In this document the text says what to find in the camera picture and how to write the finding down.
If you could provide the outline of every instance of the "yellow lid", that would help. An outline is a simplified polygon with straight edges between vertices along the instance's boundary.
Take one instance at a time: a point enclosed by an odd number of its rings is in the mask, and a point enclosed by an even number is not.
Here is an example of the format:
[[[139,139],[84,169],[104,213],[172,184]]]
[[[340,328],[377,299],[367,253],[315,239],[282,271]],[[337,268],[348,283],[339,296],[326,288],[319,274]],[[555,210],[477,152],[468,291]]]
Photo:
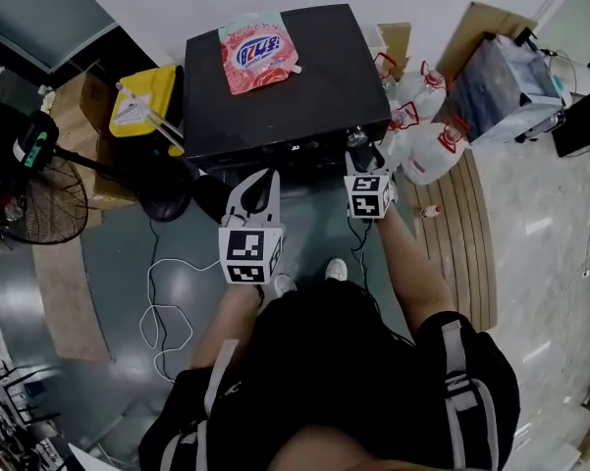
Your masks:
[[[165,118],[175,86],[176,70],[176,65],[154,68],[121,78],[120,83],[148,104],[156,114]],[[138,110],[132,109],[131,104],[132,101],[125,94],[118,92],[109,123],[109,131],[116,137],[141,136],[155,131],[155,127]]]

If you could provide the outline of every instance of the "black sleeve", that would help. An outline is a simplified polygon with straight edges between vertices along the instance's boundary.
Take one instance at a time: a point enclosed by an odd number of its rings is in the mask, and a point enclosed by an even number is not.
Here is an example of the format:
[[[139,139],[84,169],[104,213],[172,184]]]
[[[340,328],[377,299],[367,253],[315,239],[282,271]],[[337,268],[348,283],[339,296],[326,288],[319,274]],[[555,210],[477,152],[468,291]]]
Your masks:
[[[444,395],[443,379],[447,373],[447,354],[441,328],[455,320],[460,320],[461,324],[460,337],[464,347],[467,375],[485,384],[495,405],[502,469],[509,459],[519,420],[519,387],[509,362],[491,336],[484,332],[476,333],[467,318],[457,312],[440,312],[429,317],[421,325],[416,336],[417,353],[425,369],[425,375],[433,383],[441,384],[441,395]],[[468,445],[471,446],[472,438],[475,438],[476,446],[484,448],[484,445],[478,444],[486,442],[486,424],[483,417],[480,417],[479,421],[476,420],[473,425],[469,441],[464,428],[462,435],[465,439],[465,449]]]
[[[164,409],[139,444],[139,467],[142,471],[159,471],[166,445],[179,433],[195,430],[196,421],[206,418],[204,398],[211,368],[186,370],[175,380]]]

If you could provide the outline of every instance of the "fan grille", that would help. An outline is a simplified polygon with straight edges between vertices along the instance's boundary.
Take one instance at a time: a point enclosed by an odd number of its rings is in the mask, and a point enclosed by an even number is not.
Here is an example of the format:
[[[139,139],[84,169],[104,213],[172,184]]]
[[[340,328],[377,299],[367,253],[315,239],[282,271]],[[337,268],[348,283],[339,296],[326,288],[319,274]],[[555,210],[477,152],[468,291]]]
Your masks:
[[[27,170],[23,187],[10,205],[10,221],[1,225],[8,236],[31,244],[57,244],[85,228],[85,188],[70,162],[55,156],[43,170]]]

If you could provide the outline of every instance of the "person's right arm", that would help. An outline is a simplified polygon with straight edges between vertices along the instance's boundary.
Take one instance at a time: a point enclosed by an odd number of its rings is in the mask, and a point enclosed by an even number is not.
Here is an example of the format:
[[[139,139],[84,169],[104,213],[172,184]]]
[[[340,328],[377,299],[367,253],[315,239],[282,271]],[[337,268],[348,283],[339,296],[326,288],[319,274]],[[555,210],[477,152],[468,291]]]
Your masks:
[[[446,310],[456,311],[452,294],[391,204],[377,222],[395,295],[410,332],[416,336],[421,323]]]

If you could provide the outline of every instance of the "wooden slat platform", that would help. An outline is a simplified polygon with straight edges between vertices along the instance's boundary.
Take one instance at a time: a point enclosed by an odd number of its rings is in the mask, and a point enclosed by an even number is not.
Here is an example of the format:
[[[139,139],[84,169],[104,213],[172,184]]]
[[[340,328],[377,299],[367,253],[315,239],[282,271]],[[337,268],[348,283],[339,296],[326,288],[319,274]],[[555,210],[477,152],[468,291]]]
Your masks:
[[[456,308],[478,331],[498,321],[495,261],[489,217],[471,150],[434,183],[404,181],[414,208],[443,206],[438,217],[414,215],[417,242],[450,285]]]

